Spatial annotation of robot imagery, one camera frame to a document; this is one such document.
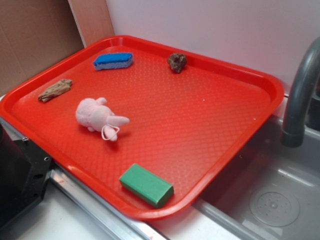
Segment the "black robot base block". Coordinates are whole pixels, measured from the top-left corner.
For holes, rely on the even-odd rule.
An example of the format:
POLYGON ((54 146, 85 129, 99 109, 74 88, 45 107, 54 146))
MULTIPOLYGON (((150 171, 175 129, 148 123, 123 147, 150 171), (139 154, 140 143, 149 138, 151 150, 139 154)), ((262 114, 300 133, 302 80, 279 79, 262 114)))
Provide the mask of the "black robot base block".
POLYGON ((44 198, 52 157, 28 138, 13 140, 0 127, 0 228, 44 198))

